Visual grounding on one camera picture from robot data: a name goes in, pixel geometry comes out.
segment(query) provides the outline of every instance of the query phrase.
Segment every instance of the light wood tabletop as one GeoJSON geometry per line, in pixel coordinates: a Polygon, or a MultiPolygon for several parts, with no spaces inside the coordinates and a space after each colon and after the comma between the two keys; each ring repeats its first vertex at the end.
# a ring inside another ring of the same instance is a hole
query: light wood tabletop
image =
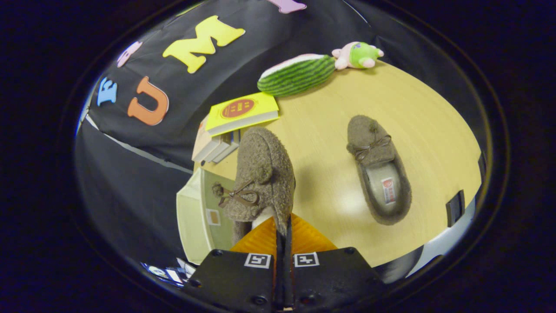
{"type": "MultiPolygon", "coordinates": [[[[479,145],[458,112],[421,81],[383,62],[335,72],[327,83],[277,99],[275,133],[294,166],[293,212],[339,248],[353,246],[369,265],[398,258],[447,227],[446,203],[464,190],[465,206],[480,184],[479,145]],[[356,162],[346,150],[348,122],[363,114],[392,136],[413,191],[408,215],[393,226],[371,216],[356,162]]],[[[204,169],[231,179],[237,150],[204,169]]]]}

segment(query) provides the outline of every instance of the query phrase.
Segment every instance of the slipper insole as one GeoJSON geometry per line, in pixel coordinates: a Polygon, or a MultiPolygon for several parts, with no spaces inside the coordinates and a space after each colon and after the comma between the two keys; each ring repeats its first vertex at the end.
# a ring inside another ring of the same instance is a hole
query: slipper insole
{"type": "Polygon", "coordinates": [[[400,175],[394,162],[363,168],[366,178],[366,192],[369,193],[377,204],[374,208],[379,213],[390,213],[399,204],[401,195],[400,175]]]}

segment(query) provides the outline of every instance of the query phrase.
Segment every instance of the yellow book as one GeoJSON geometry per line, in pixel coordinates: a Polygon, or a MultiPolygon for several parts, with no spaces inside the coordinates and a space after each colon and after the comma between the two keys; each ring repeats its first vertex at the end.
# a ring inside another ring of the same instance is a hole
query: yellow book
{"type": "Polygon", "coordinates": [[[278,119],[278,104],[264,92],[213,105],[205,130],[211,136],[278,119]]]}

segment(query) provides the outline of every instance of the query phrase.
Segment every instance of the plush toy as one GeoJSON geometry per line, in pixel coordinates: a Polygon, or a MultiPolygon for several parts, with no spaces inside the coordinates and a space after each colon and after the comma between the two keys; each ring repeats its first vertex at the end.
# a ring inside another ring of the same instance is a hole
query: plush toy
{"type": "Polygon", "coordinates": [[[346,67],[369,69],[375,66],[377,58],[384,56],[384,52],[375,46],[354,41],[348,43],[342,49],[334,49],[332,55],[337,58],[334,65],[338,70],[343,70],[346,67]]]}
{"type": "Polygon", "coordinates": [[[272,96],[287,97],[322,84],[333,72],[334,58],[331,56],[304,54],[266,70],[257,87],[272,96]]]}

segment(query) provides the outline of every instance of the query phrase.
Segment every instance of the slipper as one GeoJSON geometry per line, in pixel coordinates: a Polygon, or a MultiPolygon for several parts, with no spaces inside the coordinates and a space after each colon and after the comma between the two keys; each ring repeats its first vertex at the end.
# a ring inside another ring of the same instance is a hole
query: slipper
{"type": "Polygon", "coordinates": [[[215,183],[220,207],[234,221],[233,243],[251,231],[263,210],[272,211],[276,229],[285,236],[294,203],[295,177],[290,157],[271,131],[253,127],[241,136],[234,189],[215,183]]]}
{"type": "Polygon", "coordinates": [[[364,115],[351,118],[347,129],[347,150],[358,163],[371,214],[380,224],[398,223],[411,206],[411,186],[392,137],[364,115]]]}

